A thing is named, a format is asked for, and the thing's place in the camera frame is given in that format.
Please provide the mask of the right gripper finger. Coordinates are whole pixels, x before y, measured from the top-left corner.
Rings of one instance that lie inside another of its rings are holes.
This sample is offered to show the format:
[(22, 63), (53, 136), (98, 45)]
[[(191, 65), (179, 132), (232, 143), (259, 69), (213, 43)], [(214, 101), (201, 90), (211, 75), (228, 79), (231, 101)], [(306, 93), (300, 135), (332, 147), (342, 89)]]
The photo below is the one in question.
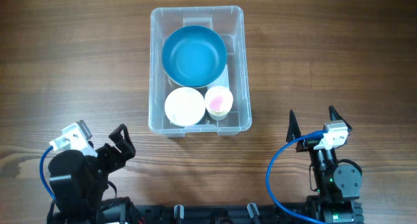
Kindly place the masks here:
[(330, 105), (328, 107), (328, 110), (329, 110), (329, 115), (330, 115), (330, 120), (331, 121), (342, 120), (346, 124), (348, 132), (352, 131), (351, 125), (336, 111), (334, 106)]
[(294, 139), (297, 139), (301, 136), (300, 128), (296, 119), (295, 112), (290, 110), (289, 112), (289, 127), (287, 130), (286, 141), (289, 143)]

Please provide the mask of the cream cup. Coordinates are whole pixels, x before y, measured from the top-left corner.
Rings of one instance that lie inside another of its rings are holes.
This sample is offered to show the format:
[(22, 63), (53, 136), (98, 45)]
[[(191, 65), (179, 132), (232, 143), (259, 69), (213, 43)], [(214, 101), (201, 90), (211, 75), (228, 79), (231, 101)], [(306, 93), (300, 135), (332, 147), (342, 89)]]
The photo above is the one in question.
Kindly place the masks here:
[(216, 115), (216, 114), (213, 114), (213, 113), (209, 113), (209, 115), (213, 120), (220, 121), (220, 120), (223, 120), (228, 115), (228, 113), (223, 114), (223, 115)]

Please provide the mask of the yellow cup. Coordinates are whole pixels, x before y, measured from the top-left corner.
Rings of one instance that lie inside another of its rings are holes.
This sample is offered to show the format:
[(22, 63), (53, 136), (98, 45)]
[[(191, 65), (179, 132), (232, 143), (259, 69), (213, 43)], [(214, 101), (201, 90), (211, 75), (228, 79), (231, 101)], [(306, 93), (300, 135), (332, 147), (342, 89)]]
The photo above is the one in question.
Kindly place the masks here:
[(228, 111), (215, 111), (211, 108), (207, 108), (207, 111), (208, 111), (209, 115), (214, 115), (214, 116), (219, 116), (219, 117), (227, 115), (230, 112), (230, 110), (228, 110)]

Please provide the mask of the pink cup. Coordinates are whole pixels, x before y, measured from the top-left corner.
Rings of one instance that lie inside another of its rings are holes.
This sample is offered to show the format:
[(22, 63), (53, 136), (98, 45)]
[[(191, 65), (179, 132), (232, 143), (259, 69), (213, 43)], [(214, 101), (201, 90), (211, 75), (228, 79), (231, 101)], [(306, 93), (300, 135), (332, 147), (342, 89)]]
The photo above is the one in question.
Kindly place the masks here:
[(233, 105), (233, 94), (227, 87), (215, 86), (205, 94), (206, 108), (214, 113), (229, 112)]

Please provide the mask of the lilac cup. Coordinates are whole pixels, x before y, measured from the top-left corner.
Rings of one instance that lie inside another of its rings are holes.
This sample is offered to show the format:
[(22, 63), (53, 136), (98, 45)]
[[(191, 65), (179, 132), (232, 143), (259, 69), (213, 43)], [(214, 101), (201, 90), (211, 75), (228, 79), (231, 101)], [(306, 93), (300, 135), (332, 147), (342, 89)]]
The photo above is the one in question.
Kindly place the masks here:
[(196, 89), (177, 88), (165, 99), (164, 110), (172, 124), (180, 127), (192, 126), (205, 115), (205, 99)]

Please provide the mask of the cream bowl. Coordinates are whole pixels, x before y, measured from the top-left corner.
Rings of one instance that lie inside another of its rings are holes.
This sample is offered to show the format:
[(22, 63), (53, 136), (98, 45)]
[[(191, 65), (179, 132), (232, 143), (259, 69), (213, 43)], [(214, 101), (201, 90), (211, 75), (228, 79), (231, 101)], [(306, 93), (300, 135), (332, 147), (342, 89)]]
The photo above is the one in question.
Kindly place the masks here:
[(168, 80), (168, 82), (169, 82), (169, 85), (170, 86), (172, 86), (172, 87), (174, 87), (175, 85), (176, 86), (179, 86), (179, 87), (190, 87), (190, 88), (194, 88), (194, 89), (201, 89), (201, 88), (204, 88), (204, 87), (207, 87), (209, 84), (207, 83), (207, 84), (205, 84), (205, 85), (183, 85), (183, 84), (181, 84), (181, 83), (179, 83), (179, 82), (177, 82), (177, 81), (175, 81), (171, 76), (169, 76), (168, 74), (166, 75), (167, 76), (167, 80)]

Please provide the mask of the dark blue bowl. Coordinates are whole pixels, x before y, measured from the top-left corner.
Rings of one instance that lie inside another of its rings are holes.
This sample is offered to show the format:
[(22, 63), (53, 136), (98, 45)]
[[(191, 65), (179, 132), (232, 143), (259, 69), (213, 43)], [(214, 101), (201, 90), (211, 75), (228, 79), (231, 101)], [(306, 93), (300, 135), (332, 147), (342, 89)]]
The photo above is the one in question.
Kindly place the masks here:
[(221, 36), (200, 25), (177, 29), (162, 48), (166, 74), (183, 85), (205, 85), (216, 80), (227, 64)]

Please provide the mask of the clear plastic storage container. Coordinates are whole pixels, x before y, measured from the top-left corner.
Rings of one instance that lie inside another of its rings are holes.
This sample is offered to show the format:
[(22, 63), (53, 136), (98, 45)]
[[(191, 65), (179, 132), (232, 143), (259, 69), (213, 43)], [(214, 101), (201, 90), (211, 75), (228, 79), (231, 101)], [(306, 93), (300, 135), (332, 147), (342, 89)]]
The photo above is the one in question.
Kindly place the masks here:
[[(170, 92), (178, 85), (170, 80), (162, 64), (162, 48), (174, 31), (184, 26), (201, 25), (219, 34), (227, 49), (228, 85), (233, 106), (220, 121), (206, 114), (198, 124), (178, 127), (166, 117), (164, 105)], [(187, 133), (216, 132), (236, 135), (252, 125), (248, 84), (248, 67), (244, 28), (244, 12), (236, 5), (216, 7), (160, 7), (151, 12), (149, 117), (151, 132), (167, 137), (184, 137)]]

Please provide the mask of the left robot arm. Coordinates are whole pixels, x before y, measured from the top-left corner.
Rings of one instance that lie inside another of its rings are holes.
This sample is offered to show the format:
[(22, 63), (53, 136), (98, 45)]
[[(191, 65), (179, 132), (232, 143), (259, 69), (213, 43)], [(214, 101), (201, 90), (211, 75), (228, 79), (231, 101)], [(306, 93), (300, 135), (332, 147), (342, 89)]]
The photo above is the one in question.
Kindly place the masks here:
[(136, 155), (128, 129), (120, 124), (109, 138), (113, 145), (94, 148), (92, 134), (80, 120), (62, 130), (50, 141), (58, 154), (48, 165), (48, 191), (53, 194), (48, 223), (140, 223), (141, 214), (128, 197), (103, 200), (103, 194), (114, 183), (109, 174), (123, 168)]

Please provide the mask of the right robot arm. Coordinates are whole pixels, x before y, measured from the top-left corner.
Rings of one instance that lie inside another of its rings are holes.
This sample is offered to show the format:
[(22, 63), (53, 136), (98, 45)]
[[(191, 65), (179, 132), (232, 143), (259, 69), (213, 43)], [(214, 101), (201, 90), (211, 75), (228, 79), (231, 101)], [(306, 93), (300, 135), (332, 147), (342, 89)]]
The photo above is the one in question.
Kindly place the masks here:
[(297, 152), (308, 152), (309, 174), (314, 175), (316, 195), (300, 205), (299, 214), (324, 223), (363, 223), (362, 205), (356, 202), (362, 185), (361, 167), (348, 159), (337, 159), (336, 149), (347, 143), (352, 127), (336, 111), (328, 108), (330, 121), (324, 133), (296, 143)]

